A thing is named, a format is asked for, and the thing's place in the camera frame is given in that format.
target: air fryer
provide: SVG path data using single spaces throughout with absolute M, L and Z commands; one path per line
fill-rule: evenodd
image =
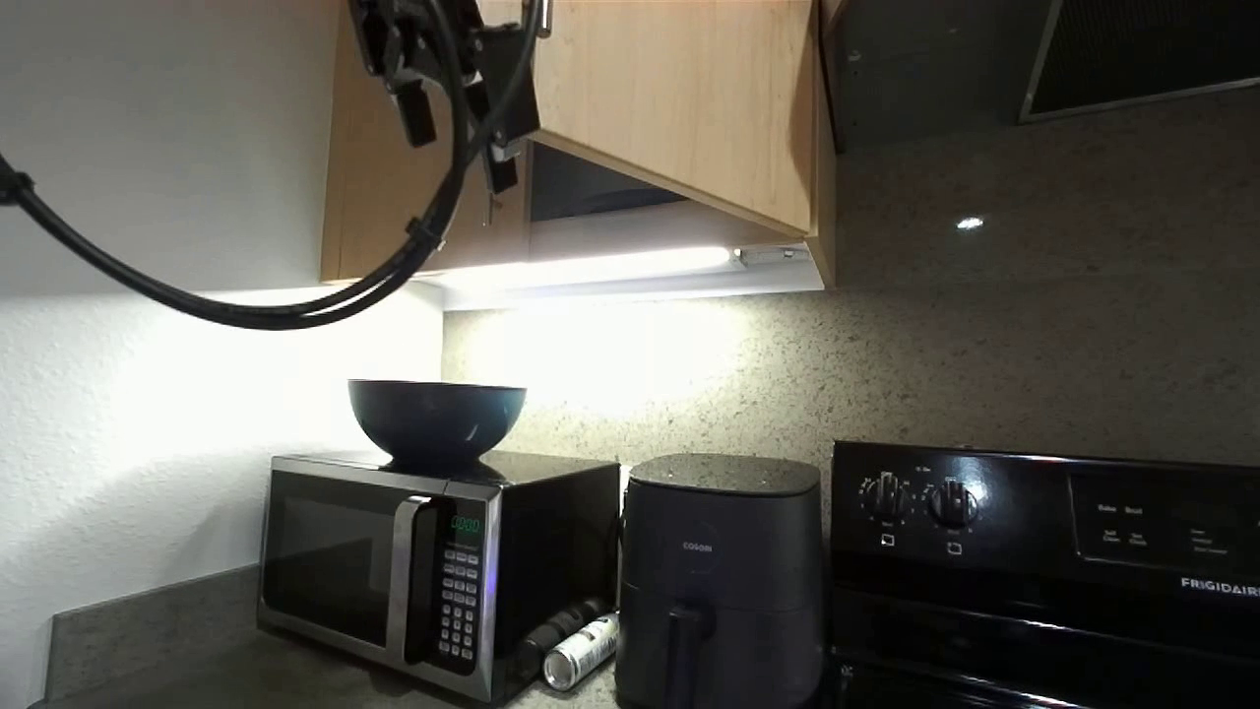
M 625 487 L 619 704 L 800 709 L 821 679 L 818 472 L 662 458 Z

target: stove control panel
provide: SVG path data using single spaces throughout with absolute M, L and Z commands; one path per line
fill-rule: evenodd
M 990 482 L 969 458 L 866 455 L 834 478 L 843 537 L 879 554 L 973 558 L 1001 539 Z
M 1156 570 L 1260 604 L 1260 468 L 834 444 L 834 550 L 990 570 Z

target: wooden cabinet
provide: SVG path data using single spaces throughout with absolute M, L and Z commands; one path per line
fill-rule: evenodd
M 747 225 L 724 244 L 808 244 L 829 279 L 834 149 L 816 0 L 549 3 L 549 37 L 535 51 L 544 122 L 535 142 Z M 519 0 L 480 0 L 480 9 L 489 23 L 519 19 Z M 406 149 L 396 114 L 359 66 L 351 40 L 342 26 L 327 277 L 376 264 L 401 241 L 406 218 L 429 200 L 450 158 L 431 146 Z M 484 172 L 472 168 L 431 267 L 537 256 L 522 193 L 526 183 L 489 197 Z

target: stove knob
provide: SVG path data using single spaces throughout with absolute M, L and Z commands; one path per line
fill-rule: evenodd
M 859 503 L 871 523 L 898 523 L 910 512 L 906 482 L 898 482 L 891 468 L 879 478 L 866 478 L 859 487 Z
M 930 516 L 940 527 L 969 527 L 977 516 L 977 497 L 959 482 L 940 482 L 930 487 Z

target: countertop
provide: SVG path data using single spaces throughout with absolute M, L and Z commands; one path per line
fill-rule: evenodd
M 36 709 L 457 709 L 396 674 L 376 674 L 342 655 L 327 655 L 292 638 L 254 633 L 251 641 L 161 662 L 121 680 L 41 701 Z M 509 709 L 612 709 L 611 670 L 574 693 L 544 684 L 519 693 Z

